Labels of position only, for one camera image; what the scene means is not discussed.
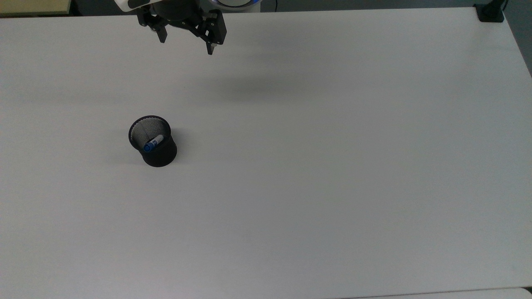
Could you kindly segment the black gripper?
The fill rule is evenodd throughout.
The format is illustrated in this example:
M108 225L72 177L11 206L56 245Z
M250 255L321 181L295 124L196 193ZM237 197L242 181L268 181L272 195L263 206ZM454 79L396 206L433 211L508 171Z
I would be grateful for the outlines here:
M196 28L198 37L206 44L208 55L212 55L215 47L225 41L227 28L219 9L203 11L199 0L158 0L150 5L156 15L150 12L148 6L141 6L137 8L138 23L155 32L161 43L167 39L167 24Z

